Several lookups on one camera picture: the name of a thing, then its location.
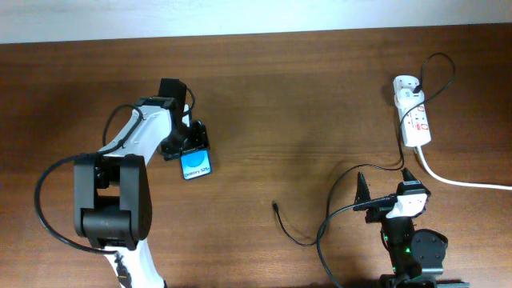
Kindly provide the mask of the blue Galaxy smartphone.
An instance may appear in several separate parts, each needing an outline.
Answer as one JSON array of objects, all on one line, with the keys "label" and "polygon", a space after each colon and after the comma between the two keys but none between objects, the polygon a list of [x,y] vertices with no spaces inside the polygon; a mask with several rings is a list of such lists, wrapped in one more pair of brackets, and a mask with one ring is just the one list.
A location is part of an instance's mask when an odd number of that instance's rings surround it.
[{"label": "blue Galaxy smartphone", "polygon": [[208,150],[199,150],[185,154],[180,158],[182,176],[185,180],[200,178],[212,173]]}]

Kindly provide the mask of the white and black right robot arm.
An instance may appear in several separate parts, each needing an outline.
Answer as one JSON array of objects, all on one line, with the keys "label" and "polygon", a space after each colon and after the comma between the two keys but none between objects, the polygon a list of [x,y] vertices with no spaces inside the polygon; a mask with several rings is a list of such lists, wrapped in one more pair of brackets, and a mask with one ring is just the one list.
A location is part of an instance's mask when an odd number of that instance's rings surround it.
[{"label": "white and black right robot arm", "polygon": [[367,223],[381,225],[380,237],[393,267],[383,274],[379,287],[469,287],[461,280],[439,281],[448,238],[435,230],[414,228],[413,220],[426,211],[431,192],[407,169],[395,193],[372,198],[363,173],[357,176],[355,211],[366,212]]}]

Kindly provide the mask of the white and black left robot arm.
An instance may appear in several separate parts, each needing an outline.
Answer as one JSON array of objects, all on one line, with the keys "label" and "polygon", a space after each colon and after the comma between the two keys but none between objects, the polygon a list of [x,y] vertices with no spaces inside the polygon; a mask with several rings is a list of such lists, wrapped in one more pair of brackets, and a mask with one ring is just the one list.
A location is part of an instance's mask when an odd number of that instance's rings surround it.
[{"label": "white and black left robot arm", "polygon": [[93,156],[74,163],[74,226],[103,253],[122,287],[165,287],[151,256],[152,201],[146,167],[159,152],[181,163],[185,180],[211,174],[206,127],[192,119],[190,88],[160,81],[155,96],[132,105],[119,134]]}]

